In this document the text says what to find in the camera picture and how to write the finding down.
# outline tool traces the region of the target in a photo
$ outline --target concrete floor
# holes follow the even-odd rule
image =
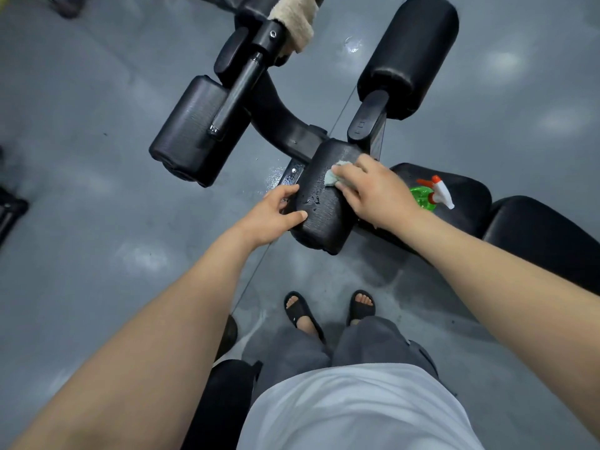
[[[388,122],[383,163],[465,174],[494,198],[535,197],[600,239],[590,195],[573,192],[589,189],[600,160],[600,0],[451,1],[458,39],[416,115]],[[289,109],[344,138],[358,75],[401,2],[326,0],[314,41],[272,72]],[[0,447],[287,165],[252,129],[209,189],[148,155],[232,28],[231,14],[198,0],[91,0],[70,22],[44,0],[0,12],[0,182],[32,203],[0,249]],[[264,354],[289,325],[291,289],[335,344],[356,288],[427,348],[487,449],[600,448],[439,274],[369,234],[353,233],[336,257],[288,234],[254,253],[234,353]]]

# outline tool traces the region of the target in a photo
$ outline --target gray pants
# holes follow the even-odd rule
[[[333,355],[317,337],[293,326],[281,329],[260,371],[252,402],[266,389],[297,374],[360,363],[409,363],[439,380],[438,370],[424,348],[406,340],[389,320],[371,316],[344,330]]]

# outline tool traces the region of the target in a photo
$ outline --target black slide sandal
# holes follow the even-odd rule
[[[373,306],[366,305],[364,303],[360,303],[356,301],[356,296],[358,294],[366,295],[371,299]],[[357,290],[352,294],[352,298],[350,299],[350,310],[348,311],[348,320],[346,320],[346,325],[349,326],[350,322],[354,319],[364,319],[369,316],[375,316],[375,300],[371,297],[371,294],[365,292],[364,290]]]
[[[292,304],[292,306],[287,308],[286,306],[288,304],[288,301],[292,297],[298,297],[298,300],[296,300],[294,304]],[[296,324],[298,323],[299,318],[303,316],[308,317],[317,330],[319,340],[321,340],[321,342],[325,344],[325,336],[323,335],[323,330],[321,329],[317,321],[314,319],[313,314],[310,312],[310,308],[308,307],[308,303],[306,302],[306,300],[304,300],[304,297],[302,295],[298,294],[298,292],[296,292],[295,290],[292,290],[289,294],[286,295],[286,298],[283,301],[283,309],[285,310],[288,318],[296,328],[298,328]]]

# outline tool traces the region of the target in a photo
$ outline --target white t-shirt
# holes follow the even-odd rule
[[[252,405],[238,450],[483,450],[467,413],[427,372],[404,363],[324,368]]]

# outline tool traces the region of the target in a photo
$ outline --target hand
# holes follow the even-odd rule
[[[287,198],[295,194],[299,187],[299,185],[280,185],[273,188],[236,223],[234,228],[242,231],[244,239],[251,243],[252,249],[271,243],[308,217],[305,211],[287,215],[280,213],[288,204]]]
[[[396,232],[426,211],[394,172],[368,155],[360,155],[354,165],[333,166],[332,172],[352,183],[356,191],[341,182],[335,187],[360,219],[376,227]]]

